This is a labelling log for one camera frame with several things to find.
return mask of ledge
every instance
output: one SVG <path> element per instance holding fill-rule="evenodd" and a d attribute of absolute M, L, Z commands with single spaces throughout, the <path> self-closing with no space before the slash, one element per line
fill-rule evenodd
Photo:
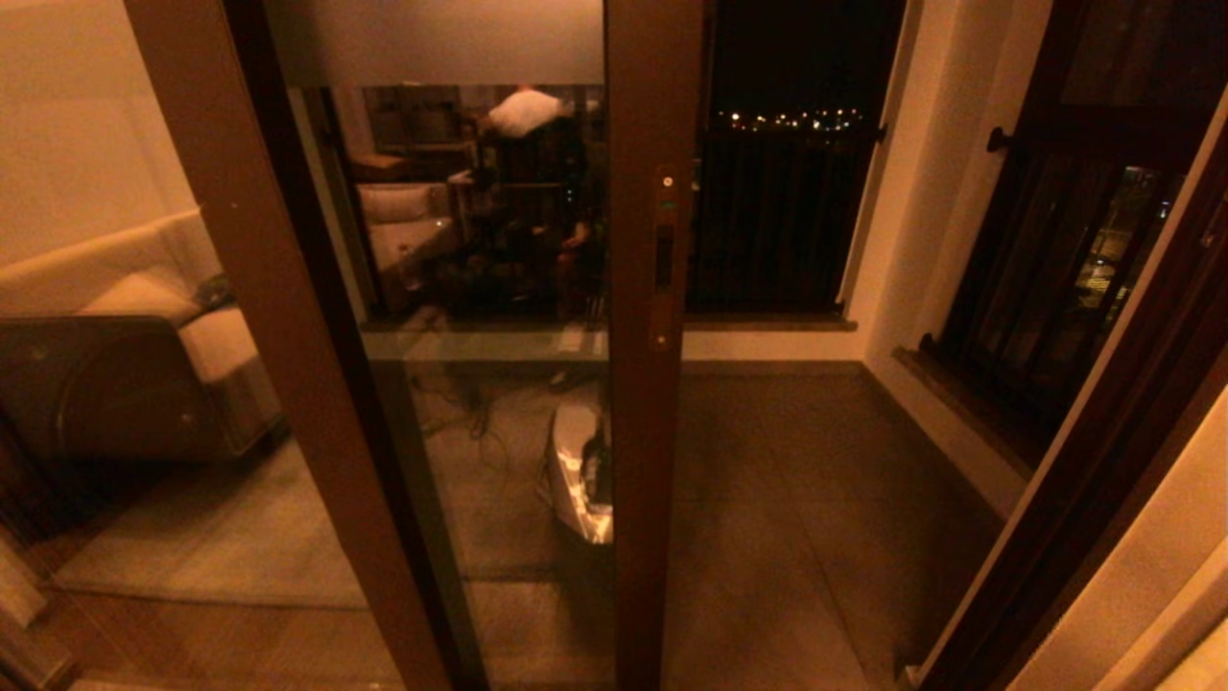
<path fill-rule="evenodd" d="M 857 330 L 857 322 L 840 314 L 766 313 L 766 314 L 688 314 L 685 330 Z"/>
<path fill-rule="evenodd" d="M 930 356 L 904 349 L 896 349 L 892 356 L 955 417 L 1001 454 L 1024 482 L 1032 480 L 1033 465 L 1039 465 L 1045 454 L 1043 443 L 1012 425 Z"/>

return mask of wooden floor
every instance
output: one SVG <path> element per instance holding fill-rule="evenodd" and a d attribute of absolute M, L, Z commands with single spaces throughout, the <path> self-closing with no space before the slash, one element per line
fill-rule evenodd
<path fill-rule="evenodd" d="M 532 492 L 550 401 L 500 387 L 499 442 L 438 476 L 488 670 L 500 689 L 609 689 L 608 563 Z M 420 412 L 447 422 L 447 406 Z M 436 430 L 432 461 L 472 442 L 463 423 Z M 679 691 L 890 689 L 1001 528 L 865 372 L 684 378 L 675 487 L 666 686 Z M 37 630 L 92 680 L 402 687 L 365 611 L 72 594 Z"/>

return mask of carpet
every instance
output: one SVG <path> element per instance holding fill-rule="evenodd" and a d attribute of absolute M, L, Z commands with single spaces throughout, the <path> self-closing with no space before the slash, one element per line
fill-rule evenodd
<path fill-rule="evenodd" d="M 189 603 L 366 609 L 295 439 L 158 485 L 54 588 Z"/>

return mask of glass panel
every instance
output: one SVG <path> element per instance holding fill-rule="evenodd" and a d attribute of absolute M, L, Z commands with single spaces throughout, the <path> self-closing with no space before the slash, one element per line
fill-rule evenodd
<path fill-rule="evenodd" d="M 1095 0 L 1061 102 L 1213 109 L 1226 79 L 1224 4 Z"/>
<path fill-rule="evenodd" d="M 1110 191 L 1115 176 L 1104 163 L 1079 164 L 1079 172 L 1066 188 L 1067 194 L 1056 217 L 1050 221 L 1049 237 L 1041 239 L 1039 253 L 1028 266 L 1027 292 L 1016 307 L 1018 317 L 1012 323 L 1013 331 L 1003 362 L 1012 369 L 1022 371 L 1038 347 L 1050 319 L 1054 304 L 1066 291 L 1067 275 L 1078 260 L 1077 252 L 1092 232 L 1089 227 Z"/>
<path fill-rule="evenodd" d="M 1045 355 L 1033 373 L 1033 382 L 1041 389 L 1061 392 L 1065 376 L 1076 357 L 1084 335 L 1100 326 L 1106 318 L 1109 303 L 1116 296 L 1125 295 L 1130 287 L 1124 284 L 1125 276 L 1116 280 L 1117 271 L 1141 266 L 1147 254 L 1137 247 L 1143 237 L 1154 242 L 1154 232 L 1164 223 L 1168 209 L 1174 196 L 1156 198 L 1156 188 L 1160 174 L 1146 168 L 1126 168 L 1117 189 L 1109 203 L 1104 222 L 1095 233 L 1092 245 L 1079 268 L 1074 287 L 1061 306 L 1056 323 L 1044 345 Z M 1110 286 L 1114 295 L 1109 295 Z"/>
<path fill-rule="evenodd" d="M 7 4 L 0 36 L 0 668 L 398 687 L 123 2 Z"/>
<path fill-rule="evenodd" d="M 1040 157 L 1032 163 L 1029 178 L 1035 178 L 1035 190 L 1019 201 L 1020 207 L 1006 228 L 1011 242 L 1003 268 L 991 275 L 996 287 L 979 329 L 977 341 L 990 353 L 998 345 L 1014 322 L 1014 311 L 1030 285 L 1033 264 L 1045 244 L 1050 223 L 1057 222 L 1065 207 L 1070 187 L 1073 184 L 1076 164 L 1068 156 Z"/>
<path fill-rule="evenodd" d="M 1121 315 L 1121 309 L 1126 306 L 1126 299 L 1130 298 L 1133 293 L 1135 285 L 1138 284 L 1138 276 L 1142 274 L 1143 266 L 1147 265 L 1147 258 L 1151 257 L 1151 250 L 1156 245 L 1156 241 L 1159 238 L 1159 233 L 1164 228 L 1164 223 L 1168 221 L 1168 215 L 1172 211 L 1176 195 L 1181 191 L 1181 185 L 1184 183 L 1185 176 L 1179 176 L 1164 191 L 1163 201 L 1160 201 L 1159 209 L 1156 211 L 1156 215 L 1152 216 L 1152 220 L 1147 226 L 1147 234 L 1142 238 L 1138 254 L 1129 266 L 1120 268 L 1126 271 L 1125 279 L 1121 282 L 1121 287 L 1111 296 L 1113 303 L 1109 304 L 1104 320 L 1097 324 L 1090 349 L 1086 355 L 1081 355 L 1082 357 L 1079 362 L 1072 363 L 1073 367 L 1086 371 L 1100 355 L 1100 350 L 1104 347 L 1104 341 L 1109 338 L 1109 331 L 1111 331 L 1114 324 L 1117 323 L 1117 317 Z M 1083 377 L 1083 373 L 1074 372 L 1072 377 Z"/>
<path fill-rule="evenodd" d="M 355 7 L 270 18 L 462 665 L 612 685 L 602 4 Z"/>

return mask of sofa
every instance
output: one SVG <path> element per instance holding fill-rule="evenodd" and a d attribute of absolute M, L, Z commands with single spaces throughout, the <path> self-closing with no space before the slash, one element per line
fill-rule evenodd
<path fill-rule="evenodd" d="M 281 421 L 198 210 L 0 268 L 0 409 L 33 458 L 233 459 Z"/>
<path fill-rule="evenodd" d="M 429 280 L 430 261 L 463 243 L 452 221 L 447 185 L 360 183 L 357 188 L 384 306 L 400 312 Z"/>

